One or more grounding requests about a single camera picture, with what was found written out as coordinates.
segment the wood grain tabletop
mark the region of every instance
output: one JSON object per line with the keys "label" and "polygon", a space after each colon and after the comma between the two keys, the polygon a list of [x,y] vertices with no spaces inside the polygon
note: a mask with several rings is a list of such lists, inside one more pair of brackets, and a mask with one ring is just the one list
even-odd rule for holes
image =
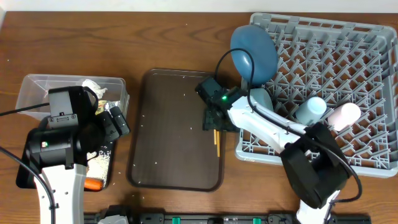
{"label": "wood grain tabletop", "polygon": [[[127,119],[136,122],[142,76],[152,68],[212,72],[229,49],[235,28],[249,23],[248,13],[152,12],[7,12],[0,31],[0,111],[15,108],[23,78],[30,73],[121,77],[130,94]],[[398,28],[397,14],[295,14]],[[231,57],[220,80],[239,85]],[[0,117],[0,145],[22,155],[27,133],[38,125],[29,116]],[[116,147],[111,184],[102,192],[85,192],[85,212],[109,205],[130,205],[136,212],[164,209],[178,213],[268,213],[297,211],[299,199],[282,166],[238,160],[235,135],[227,134],[224,181],[212,193],[138,189],[126,179],[132,133]],[[35,190],[19,189],[18,164],[0,154],[0,223],[39,223]],[[398,177],[362,177],[363,196],[338,204],[335,213],[365,213],[373,223],[397,223]],[[356,194],[353,179],[340,198]]]}

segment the dish rack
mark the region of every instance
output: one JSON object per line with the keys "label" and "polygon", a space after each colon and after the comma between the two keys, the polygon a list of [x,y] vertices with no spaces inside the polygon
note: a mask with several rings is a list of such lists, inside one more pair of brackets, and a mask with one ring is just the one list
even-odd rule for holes
{"label": "dish rack", "polygon": [[[294,120],[300,104],[312,96],[328,106],[321,122],[328,125],[358,175],[388,178],[398,172],[397,33],[388,26],[254,13],[250,24],[265,29],[275,42],[278,71],[263,88],[274,111]],[[242,88],[247,83],[242,80]],[[361,109],[354,125],[340,132],[326,118],[352,102]],[[277,152],[241,130],[236,157],[282,165]],[[314,159],[317,153],[311,153]]]}

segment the clear plastic container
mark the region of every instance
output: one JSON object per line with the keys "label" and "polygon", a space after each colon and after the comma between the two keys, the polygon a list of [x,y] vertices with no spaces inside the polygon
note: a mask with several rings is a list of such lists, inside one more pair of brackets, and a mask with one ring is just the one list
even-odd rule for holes
{"label": "clear plastic container", "polygon": [[[126,82],[122,78],[111,77],[41,74],[27,75],[25,76],[21,89],[19,90],[16,109],[41,103],[48,103],[49,89],[81,85],[85,79],[93,80],[101,88],[107,88],[108,90],[100,100],[120,101],[120,110],[123,112],[124,117],[126,117],[130,99],[130,96],[126,91]],[[50,107],[44,106],[19,113],[29,115],[37,120],[42,120],[46,116],[50,115]]]}

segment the blue oval object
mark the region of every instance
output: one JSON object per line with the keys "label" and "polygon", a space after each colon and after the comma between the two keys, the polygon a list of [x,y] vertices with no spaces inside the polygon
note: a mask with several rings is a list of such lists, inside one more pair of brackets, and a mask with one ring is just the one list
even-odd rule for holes
{"label": "blue oval object", "polygon": [[[231,49],[247,50],[254,60],[253,85],[262,85],[270,80],[277,71],[278,54],[274,42],[264,29],[255,25],[236,28],[231,38]],[[243,51],[232,52],[232,59],[241,76],[250,81],[251,61]]]}

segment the plastic bin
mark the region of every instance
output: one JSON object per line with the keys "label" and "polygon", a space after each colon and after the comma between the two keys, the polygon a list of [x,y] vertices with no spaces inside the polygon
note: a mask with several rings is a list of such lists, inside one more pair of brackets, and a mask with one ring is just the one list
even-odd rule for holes
{"label": "plastic bin", "polygon": [[[387,178],[398,173],[398,39],[388,26],[254,13],[250,24],[265,29],[279,55],[275,77],[263,85],[274,112],[292,115],[306,99],[322,97],[334,108],[352,102],[362,111],[354,125],[333,130],[358,175]],[[242,80],[242,88],[247,83]],[[266,143],[241,130],[238,159],[282,165]],[[317,153],[311,153],[314,159]]]}
{"label": "plastic bin", "polygon": [[[93,80],[101,88],[107,88],[108,90],[100,100],[120,101],[120,110],[123,112],[124,117],[126,117],[130,98],[126,91],[126,82],[122,78],[110,77],[41,74],[27,75],[22,82],[21,89],[19,90],[16,109],[41,103],[48,103],[49,89],[81,85],[85,79]],[[29,115],[37,120],[42,120],[46,116],[50,115],[50,107],[44,106],[19,113]]]}

